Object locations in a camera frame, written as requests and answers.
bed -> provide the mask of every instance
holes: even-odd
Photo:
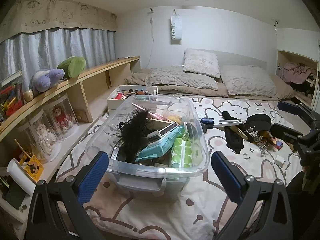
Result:
[[[237,70],[242,66],[258,66],[265,70],[267,63],[252,57],[238,54],[213,51],[213,50],[195,50],[213,53],[220,69],[225,66],[232,66],[232,70]],[[294,90],[287,85],[280,77],[270,75],[274,83],[276,94],[270,96],[259,95],[258,91],[249,94],[230,95],[228,85],[222,82],[221,78],[212,78],[207,75],[194,73],[185,73],[182,66],[164,67],[161,69],[133,69],[133,73],[126,77],[125,80],[129,85],[149,85],[158,86],[158,93],[165,95],[187,95],[187,96],[206,96],[206,97],[223,97],[223,98],[241,98],[249,100],[279,101],[294,97]]]
[[[222,111],[228,111],[231,116],[245,121],[250,115],[264,113],[270,116],[272,123],[278,122],[299,130],[300,124],[289,123],[277,109],[276,102],[199,97],[189,100],[193,102],[199,116],[219,118]],[[62,181],[68,175],[76,175],[88,163],[85,145],[107,117],[102,116],[71,151],[57,174],[57,181]],[[258,147],[247,141],[240,154],[235,155],[226,147],[223,130],[208,130],[205,139],[210,153],[220,150],[244,174],[251,174],[261,181],[273,182],[280,178],[288,185],[302,170],[298,154],[293,153],[286,143],[280,151],[269,146],[265,156],[261,157]],[[282,168],[273,164],[276,154],[286,160]],[[63,205],[59,205],[62,212],[65,212]],[[252,221],[260,205],[256,206]],[[132,196],[123,196],[105,174],[84,208],[99,229],[116,235],[134,239],[194,240],[212,239],[217,235],[230,218],[235,205],[229,201],[209,166],[202,176],[189,181],[174,203],[146,202]]]

black hat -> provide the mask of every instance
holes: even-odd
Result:
[[[247,118],[246,123],[255,131],[270,131],[271,119],[266,114],[254,114]]]

cylindrical display case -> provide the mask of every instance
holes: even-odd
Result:
[[[36,155],[41,163],[47,163],[55,159],[61,149],[53,128],[41,108],[35,114],[31,114],[29,121],[17,127],[18,141],[23,141],[26,150]]]
[[[44,111],[53,132],[60,140],[64,140],[77,132],[78,122],[67,94],[52,98],[44,106]]]

curtain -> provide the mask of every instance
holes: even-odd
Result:
[[[55,69],[71,56],[86,60],[86,68],[116,59],[114,32],[94,29],[49,29],[18,34],[0,43],[0,80],[18,70],[23,73],[23,89],[40,69]]]

headboard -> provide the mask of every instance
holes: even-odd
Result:
[[[201,51],[213,52],[217,55],[219,66],[223,65],[239,65],[239,66],[250,66],[255,65],[263,69],[266,69],[267,62],[253,58],[247,57],[239,54],[217,51],[217,50],[208,50],[208,49],[197,49]]]

